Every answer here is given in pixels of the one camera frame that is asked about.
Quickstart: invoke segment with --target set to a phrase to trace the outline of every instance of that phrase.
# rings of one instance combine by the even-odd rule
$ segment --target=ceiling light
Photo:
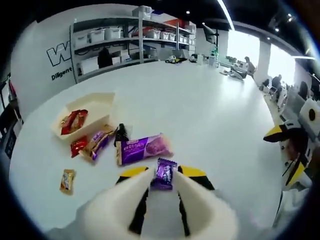
[[[223,12],[224,12],[224,15],[226,16],[226,19],[228,20],[229,22],[229,25],[230,25],[230,28],[234,31],[235,30],[235,27],[234,27],[234,24],[232,23],[232,20],[231,20],[231,17],[230,17],[230,14],[227,10],[227,7],[226,5],[224,4],[224,1],[223,0],[217,0],[218,3],[220,4],[220,7],[222,8]]]
[[[316,60],[313,56],[292,56],[294,59],[309,59],[309,60]]]

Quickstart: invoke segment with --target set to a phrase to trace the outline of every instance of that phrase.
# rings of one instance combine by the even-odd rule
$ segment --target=ceiling
[[[223,0],[232,21],[252,25],[270,32],[286,41],[300,53],[305,53],[308,47],[305,47],[305,39],[301,38],[299,34],[301,24],[298,18],[288,22],[288,13],[292,15],[293,13],[283,4],[279,4],[279,1]],[[36,4],[29,5],[28,8],[32,11],[32,18],[41,22],[52,15],[71,8],[106,3],[147,5],[176,18],[192,21],[199,27],[201,27],[202,22],[205,22],[211,28],[230,28],[226,23],[221,24],[211,20],[226,20],[226,16],[217,0],[37,0]],[[186,10],[190,11],[190,15],[186,15]],[[279,32],[275,32],[275,25],[270,27],[271,21],[279,27]],[[307,71],[314,72],[308,61],[301,63]]]

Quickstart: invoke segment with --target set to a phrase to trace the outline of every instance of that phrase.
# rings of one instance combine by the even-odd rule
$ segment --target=metal shelving unit
[[[75,36],[88,34],[93,30],[96,30],[99,28],[105,28],[108,26],[122,26],[123,38],[104,40],[100,42],[92,42],[92,43],[88,43],[85,46],[75,47],[75,41],[74,41]],[[138,36],[129,37],[129,26],[136,26],[138,28]],[[154,39],[154,38],[144,37],[143,36],[144,27],[153,27],[153,28],[161,29],[166,32],[175,33],[176,40],[170,41],[170,40],[164,40],[164,39]],[[81,22],[75,22],[70,26],[70,34],[69,34],[71,61],[72,61],[75,82],[80,83],[86,79],[89,79],[99,74],[106,73],[119,68],[157,61],[156,58],[144,58],[144,42],[159,43],[162,45],[175,44],[175,48],[178,50],[180,46],[189,45],[189,43],[179,42],[179,34],[189,36],[192,33],[186,29],[181,28],[179,26],[179,23],[177,23],[176,26],[173,26],[164,22],[158,22],[152,19],[143,19],[142,17],[133,17],[133,16],[113,16],[108,18],[100,18],[100,19],[92,19],[92,20],[86,20]],[[129,44],[131,42],[132,43],[138,42],[139,59],[131,60],[128,62],[116,63],[114,65],[100,68],[92,72],[86,73],[84,75],[78,75],[77,59],[76,59],[77,54],[88,51],[90,49],[97,49],[103,46],[121,44],[121,43],[125,43],[126,48],[129,50]]]

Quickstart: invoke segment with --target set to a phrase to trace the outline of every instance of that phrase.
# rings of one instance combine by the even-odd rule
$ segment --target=window
[[[259,61],[260,40],[239,31],[229,31],[227,55],[245,62],[245,57],[257,67]]]
[[[282,80],[292,86],[294,84],[295,68],[295,59],[286,51],[271,44],[268,75],[274,78],[281,74]]]

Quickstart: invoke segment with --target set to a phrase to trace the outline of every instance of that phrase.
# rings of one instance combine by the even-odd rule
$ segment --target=candy
[[[85,109],[72,111],[68,117],[61,121],[61,135],[71,134],[80,129],[84,125],[87,115],[88,111]]]
[[[109,125],[105,125],[79,153],[84,156],[86,160],[95,164],[98,153],[109,143],[110,138],[112,138],[114,134],[114,129]]]
[[[83,136],[78,140],[71,143],[71,158],[74,158],[79,154],[79,151],[82,150],[88,144],[87,136]]]
[[[127,136],[127,130],[125,128],[125,125],[123,123],[120,123],[115,133],[115,139],[114,139],[113,145],[116,147],[116,142],[126,142],[126,141],[129,141],[129,138]]]
[[[60,184],[60,191],[72,195],[74,192],[74,179],[76,176],[76,171],[72,169],[65,169],[63,171],[61,184]]]
[[[118,165],[132,164],[142,159],[158,155],[173,155],[169,140],[162,133],[139,140],[116,142],[116,159]]]
[[[176,167],[176,162],[159,158],[155,178],[151,182],[151,189],[172,190],[173,170]]]

